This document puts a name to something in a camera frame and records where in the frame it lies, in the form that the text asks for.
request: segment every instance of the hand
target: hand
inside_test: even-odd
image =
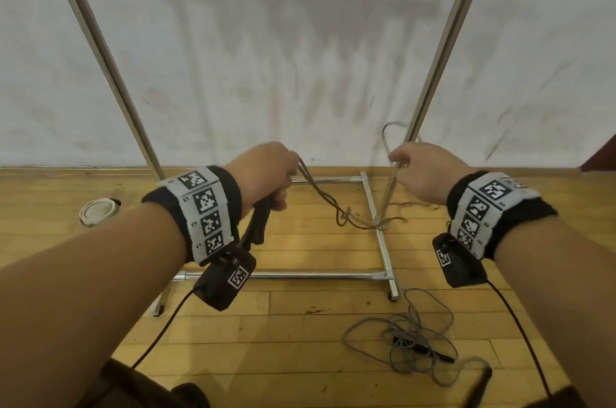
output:
[[[275,192],[275,210],[287,208],[287,189],[297,174],[299,155],[280,142],[267,142],[248,149],[224,168],[242,192],[242,218],[259,200]]]
[[[407,142],[392,151],[389,160],[407,164],[396,175],[400,184],[418,199],[437,205],[446,204],[451,188],[475,172],[448,150],[427,142]]]

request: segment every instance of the black cable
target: black cable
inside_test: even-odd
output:
[[[511,314],[511,317],[513,318],[513,320],[515,321],[516,325],[518,326],[518,330],[522,334],[522,337],[524,338],[524,341],[526,342],[526,346],[528,347],[528,351],[530,352],[530,355],[533,358],[533,361],[535,362],[535,367],[537,368],[537,372],[539,373],[539,377],[541,377],[541,382],[543,383],[543,388],[545,389],[545,393],[548,395],[548,400],[549,400],[549,402],[551,402],[552,401],[552,393],[550,392],[550,386],[548,385],[548,381],[545,379],[545,374],[543,373],[543,369],[541,367],[541,364],[539,363],[539,359],[537,358],[537,355],[535,354],[535,350],[533,350],[533,346],[530,344],[530,340],[526,336],[526,332],[524,332],[524,329],[522,328],[522,325],[520,324],[520,321],[518,320],[518,317],[516,316],[516,313],[513,311],[513,309],[511,309],[511,306],[509,305],[507,300],[504,298],[503,294],[498,290],[498,288],[496,288],[492,284],[492,282],[489,281],[489,280],[486,280],[486,283],[488,283],[489,286],[491,286],[492,289],[494,291],[496,291],[496,294],[498,295],[498,297],[501,298],[501,300],[503,300],[504,305],[507,307],[507,310]]]
[[[177,313],[180,311],[181,307],[184,305],[184,303],[190,297],[190,295],[192,295],[194,292],[195,292],[195,289],[193,288],[192,290],[190,290],[186,294],[186,296],[184,296],[182,298],[182,301],[180,301],[180,303],[177,305],[177,307],[175,308],[175,311],[173,311],[171,317],[169,317],[169,320],[167,320],[167,323],[165,324],[163,329],[159,332],[159,334],[154,339],[154,341],[150,344],[148,349],[145,350],[143,352],[143,354],[133,363],[133,365],[131,366],[130,373],[132,371],[134,371],[137,368],[138,365],[141,364],[141,362],[150,354],[150,351],[152,351],[152,349],[154,349],[154,347],[160,341],[160,339],[163,338],[163,335],[165,334],[165,332],[167,331],[167,329],[169,328],[169,326],[173,322],[173,319],[177,316]],[[119,382],[113,383],[106,390],[104,390],[104,392],[102,392],[100,395],[98,395],[96,398],[94,398],[94,400],[92,400],[90,403],[86,404],[83,408],[92,408],[99,401],[103,400],[103,398],[105,398],[107,395],[109,395],[112,392],[112,390],[115,389],[118,385],[119,385]]]

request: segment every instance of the wooden baseboard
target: wooden baseboard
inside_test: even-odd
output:
[[[164,166],[168,176],[177,176],[190,169],[189,166]],[[309,166],[312,176],[355,176],[366,171],[368,176],[389,176],[393,168],[389,166]],[[503,171],[518,178],[531,176],[550,176],[570,178],[581,176],[578,168],[485,168],[490,171]],[[142,166],[123,166],[102,168],[97,166],[15,166],[0,167],[0,176],[150,176],[151,171]]]

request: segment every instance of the wrist-mounted device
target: wrist-mounted device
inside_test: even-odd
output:
[[[449,231],[432,241],[447,283],[453,288],[486,283],[481,264],[520,223],[557,215],[533,189],[504,173],[478,171],[460,179],[447,197]]]
[[[186,242],[186,262],[208,266],[193,292],[223,311],[235,299],[256,267],[252,244],[263,244],[273,196],[255,204],[240,239],[242,193],[235,179],[219,166],[198,168],[159,183],[142,202],[155,202],[175,220]]]

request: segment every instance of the wooden floor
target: wooden floor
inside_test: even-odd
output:
[[[568,178],[522,178],[543,192],[568,223],[616,250],[616,178],[584,175]],[[380,199],[384,178],[371,180]],[[80,207],[98,197],[116,197],[123,208],[136,204],[154,187],[148,176],[0,176],[0,266],[63,241],[85,228]],[[361,186],[327,187],[360,217],[368,218]],[[395,201],[409,197],[402,189]],[[309,186],[294,186],[289,209],[272,215],[266,242],[256,248],[261,269],[365,270],[380,268],[373,232],[335,224],[334,212]],[[484,405],[517,407],[543,396],[524,341],[497,295],[486,286],[452,290],[431,250],[435,234],[445,228],[446,211],[433,207],[392,207],[408,218],[393,222],[386,234],[401,288],[433,290],[455,313],[450,332],[462,356],[481,356],[495,369]],[[553,389],[567,383],[543,340],[493,263],[484,262],[490,279],[518,311]],[[116,351],[131,364],[146,349],[191,282],[171,288],[165,315],[144,316]],[[352,354],[341,336],[359,319],[404,311],[390,303],[378,282],[249,281],[231,307],[218,313],[190,298],[162,341],[140,370],[166,387],[195,381],[216,407],[416,407],[456,406],[477,380],[465,370],[449,389],[427,376],[403,376]],[[446,316],[429,300],[415,304],[426,325]],[[366,327],[354,334],[357,344],[383,352],[380,330]]]

